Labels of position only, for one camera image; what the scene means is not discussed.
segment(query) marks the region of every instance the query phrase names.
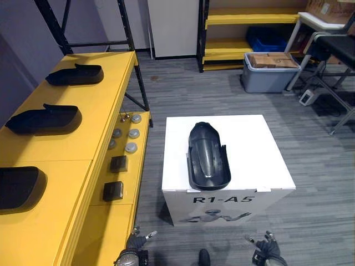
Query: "yellow shelf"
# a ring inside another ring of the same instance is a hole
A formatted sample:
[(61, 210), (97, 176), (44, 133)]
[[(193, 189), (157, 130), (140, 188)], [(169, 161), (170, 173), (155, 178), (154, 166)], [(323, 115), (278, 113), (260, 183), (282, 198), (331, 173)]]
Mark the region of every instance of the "yellow shelf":
[(43, 109), (44, 103), (75, 105), (83, 117), (80, 126), (67, 135), (36, 137), (17, 135), (4, 126), (0, 129), (0, 161), (92, 160), (104, 141), (109, 119), (113, 112), (118, 114), (135, 61), (134, 52), (66, 55), (53, 71), (73, 68), (75, 63), (101, 65), (104, 79), (76, 86), (52, 86), (44, 80), (14, 115)]
[[(6, 127), (0, 129), (1, 167), (37, 166), (48, 176), (44, 195), (32, 210), (0, 216), (3, 239), (0, 265), (72, 263), (118, 110), (133, 66), (138, 61), (135, 52), (70, 54), (53, 71), (72, 68), (75, 63), (101, 65), (104, 79), (98, 84), (80, 86), (51, 86), (43, 81), (15, 112), (41, 109), (43, 103), (76, 105), (83, 118), (74, 132), (23, 136)], [(142, 117), (141, 138), (144, 140), (139, 141), (144, 148), (141, 148), (140, 163), (136, 164), (139, 176), (143, 168), (149, 112), (142, 113)], [(134, 223), (139, 183), (136, 178), (132, 185), (135, 197), (128, 205), (131, 210), (127, 215), (129, 226)]]
[[(115, 128), (121, 129), (123, 134), (121, 137), (115, 139), (116, 147), (112, 150), (108, 150), (105, 155), (90, 205), (133, 204), (135, 199), (137, 199), (140, 176), (143, 169), (146, 140), (148, 138), (149, 112), (139, 112), (135, 114), (140, 114), (142, 117), (142, 121), (139, 124), (133, 124), (129, 120), (120, 122), (120, 116), (117, 119)], [(130, 129), (138, 129), (140, 136), (137, 139), (128, 138), (127, 135)], [(128, 142), (137, 144), (138, 150), (135, 153), (129, 154), (124, 150)], [(109, 169), (111, 157), (121, 155), (127, 156), (128, 170), (126, 172), (111, 173)], [(115, 181), (122, 181), (123, 183), (123, 199), (112, 202), (103, 201), (104, 184)]]
[(113, 265), (125, 248), (131, 205), (89, 206), (72, 266)]
[(298, 8), (228, 8), (212, 9), (206, 20), (206, 29), (210, 25), (227, 24), (272, 24), (296, 23)]
[[(116, 139), (116, 148), (108, 150), (105, 155), (72, 266), (112, 264), (125, 248), (127, 237), (133, 229), (150, 119), (149, 112), (134, 114), (141, 115), (142, 121), (139, 124), (128, 121), (122, 123), (120, 116), (115, 124), (115, 128), (120, 128), (123, 135)], [(138, 129), (140, 136), (134, 140), (129, 139), (127, 137), (129, 129)], [(134, 154), (124, 151), (127, 142), (137, 144), (138, 150)], [(111, 157), (120, 155), (127, 155), (128, 171), (110, 173)], [(102, 200), (104, 184), (114, 181), (123, 183), (123, 199), (105, 202)]]
[(211, 65), (204, 65), (204, 71), (209, 70), (226, 70), (226, 69), (242, 69), (244, 65), (241, 64), (211, 64)]
[(202, 63), (212, 60), (243, 60), (244, 53), (253, 52), (243, 39), (211, 39), (206, 41)]
[(0, 167), (35, 166), (47, 175), (47, 186), (34, 208), (0, 215), (0, 265), (58, 263), (90, 164), (89, 160), (0, 163)]

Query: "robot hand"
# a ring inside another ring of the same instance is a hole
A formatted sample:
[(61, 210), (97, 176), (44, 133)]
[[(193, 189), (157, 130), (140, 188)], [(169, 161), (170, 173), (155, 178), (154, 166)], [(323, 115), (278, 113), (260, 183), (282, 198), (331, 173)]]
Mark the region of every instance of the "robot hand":
[(153, 231), (145, 237), (139, 237), (139, 227), (136, 227), (133, 229), (131, 235), (127, 240), (126, 248), (139, 250), (145, 244), (147, 239), (151, 238), (152, 236), (155, 236), (156, 233), (156, 231)]
[(146, 250), (139, 249), (146, 243), (147, 239), (157, 234), (157, 231), (153, 231), (145, 237), (139, 237), (139, 227), (134, 228), (129, 236), (126, 249), (122, 250), (120, 256), (114, 261), (114, 266), (139, 266), (148, 265), (148, 252)]
[(255, 242), (254, 239), (246, 237), (249, 242), (260, 249), (260, 251), (256, 250), (253, 255), (253, 264), (259, 266), (287, 266), (286, 261), (281, 257), (281, 251), (273, 233), (266, 231), (265, 238), (266, 240), (264, 241)]

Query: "printed label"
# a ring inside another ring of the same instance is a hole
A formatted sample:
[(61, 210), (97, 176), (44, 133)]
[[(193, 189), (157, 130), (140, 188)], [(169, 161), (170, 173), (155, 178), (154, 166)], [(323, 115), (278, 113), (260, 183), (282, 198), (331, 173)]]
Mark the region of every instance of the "printed label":
[(331, 6), (330, 4), (324, 3), (324, 5), (323, 5), (323, 7), (322, 7), (322, 10), (321, 10), (321, 13), (322, 13), (323, 15), (327, 14), (328, 9), (329, 9), (330, 6)]

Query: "cardboard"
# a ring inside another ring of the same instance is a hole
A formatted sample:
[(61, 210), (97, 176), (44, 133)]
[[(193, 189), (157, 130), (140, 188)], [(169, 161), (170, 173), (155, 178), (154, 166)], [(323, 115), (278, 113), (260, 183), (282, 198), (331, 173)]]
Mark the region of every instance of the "cardboard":
[(298, 68), (290, 54), (283, 52), (251, 54), (249, 61), (253, 68)]
[(273, 60), (275, 62), (275, 68), (298, 68), (298, 65), (291, 59), (278, 59)]
[(253, 68), (274, 68), (275, 62), (267, 54), (249, 55)]
[(267, 54), (271, 58), (276, 58), (276, 59), (286, 59), (290, 60), (291, 56), (288, 53), (283, 53), (283, 52), (272, 52)]
[[(208, 122), (226, 145), (231, 182), (216, 191), (189, 184), (191, 129)], [(238, 226), (296, 189), (262, 115), (168, 117), (161, 185), (174, 226)]]
[(346, 24), (355, 11), (355, 1), (308, 0), (306, 11), (327, 23)]

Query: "blue crate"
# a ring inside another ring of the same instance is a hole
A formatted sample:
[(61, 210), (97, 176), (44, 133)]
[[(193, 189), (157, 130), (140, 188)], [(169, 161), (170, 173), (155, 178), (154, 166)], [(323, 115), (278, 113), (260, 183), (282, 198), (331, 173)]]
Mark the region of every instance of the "blue crate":
[(287, 45), (272, 28), (249, 27), (246, 39), (254, 52), (283, 52)]

